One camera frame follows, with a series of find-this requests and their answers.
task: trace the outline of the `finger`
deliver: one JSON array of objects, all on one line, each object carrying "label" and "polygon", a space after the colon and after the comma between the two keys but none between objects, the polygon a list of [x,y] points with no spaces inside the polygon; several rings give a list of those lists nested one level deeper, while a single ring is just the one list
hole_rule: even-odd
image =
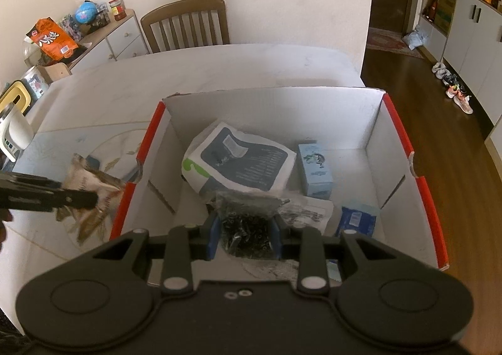
[{"label": "finger", "polygon": [[5,222],[10,222],[12,220],[12,214],[8,209],[0,209],[0,220]]},{"label": "finger", "polygon": [[7,230],[5,226],[0,222],[0,243],[4,242],[7,239]]}]

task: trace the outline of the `light blue box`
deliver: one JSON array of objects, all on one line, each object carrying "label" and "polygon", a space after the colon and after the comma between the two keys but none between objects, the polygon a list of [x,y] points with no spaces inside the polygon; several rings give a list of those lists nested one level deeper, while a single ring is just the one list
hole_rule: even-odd
[{"label": "light blue box", "polygon": [[298,156],[302,162],[301,175],[305,195],[329,199],[333,189],[333,177],[326,164],[322,147],[319,144],[300,144]]}]

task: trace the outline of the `orange snack bag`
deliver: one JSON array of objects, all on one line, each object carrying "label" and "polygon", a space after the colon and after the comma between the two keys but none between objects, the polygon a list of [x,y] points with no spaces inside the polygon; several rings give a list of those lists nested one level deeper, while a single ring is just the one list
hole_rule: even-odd
[{"label": "orange snack bag", "polygon": [[73,51],[78,48],[78,44],[51,18],[38,20],[26,35],[56,61],[71,58]]}]

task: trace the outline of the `shoe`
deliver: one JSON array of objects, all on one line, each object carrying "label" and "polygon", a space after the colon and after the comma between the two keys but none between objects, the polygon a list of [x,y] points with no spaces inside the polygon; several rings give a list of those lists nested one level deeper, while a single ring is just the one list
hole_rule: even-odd
[{"label": "shoe", "polygon": [[446,76],[450,76],[451,72],[448,69],[439,69],[436,72],[436,78],[443,80]]},{"label": "shoe", "polygon": [[446,69],[446,66],[444,66],[444,63],[438,62],[432,67],[432,73],[436,74],[440,69]]},{"label": "shoe", "polygon": [[453,99],[456,94],[458,93],[458,85],[453,85],[446,90],[446,95],[450,98]]},{"label": "shoe", "polygon": [[455,104],[462,109],[462,111],[466,114],[473,114],[473,109],[469,106],[470,96],[466,96],[465,93],[462,93],[462,90],[458,90],[458,93],[453,98]]},{"label": "shoe", "polygon": [[458,86],[458,76],[455,73],[450,73],[443,78],[445,86]]}]

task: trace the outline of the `human hand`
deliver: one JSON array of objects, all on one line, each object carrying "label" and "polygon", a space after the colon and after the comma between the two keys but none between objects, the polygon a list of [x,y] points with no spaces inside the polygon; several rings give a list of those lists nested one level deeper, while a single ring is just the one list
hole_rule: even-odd
[{"label": "human hand", "polygon": [[10,222],[12,215],[8,209],[0,209],[0,251],[2,250],[2,243],[7,239],[7,230],[3,222]]}]

